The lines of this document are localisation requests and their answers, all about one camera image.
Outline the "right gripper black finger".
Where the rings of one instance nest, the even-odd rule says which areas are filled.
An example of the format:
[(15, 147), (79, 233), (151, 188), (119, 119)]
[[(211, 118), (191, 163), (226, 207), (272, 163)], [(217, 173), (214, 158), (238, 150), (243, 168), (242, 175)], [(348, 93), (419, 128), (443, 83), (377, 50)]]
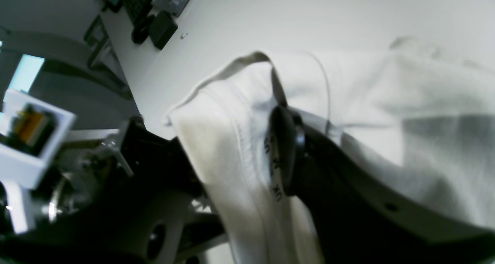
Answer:
[(327, 264), (490, 264), (494, 231), (440, 215), (366, 174), (295, 110), (269, 118), (277, 198), (299, 198)]

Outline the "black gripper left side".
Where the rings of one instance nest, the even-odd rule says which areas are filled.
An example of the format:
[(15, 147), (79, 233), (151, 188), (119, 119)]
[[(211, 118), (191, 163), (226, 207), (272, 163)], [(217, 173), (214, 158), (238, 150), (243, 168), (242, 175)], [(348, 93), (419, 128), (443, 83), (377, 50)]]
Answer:
[(76, 213), (1, 241), (15, 264), (176, 264), (228, 241), (217, 214), (198, 213), (205, 191), (177, 138), (125, 124), (116, 155), (130, 174), (108, 177), (100, 196)]

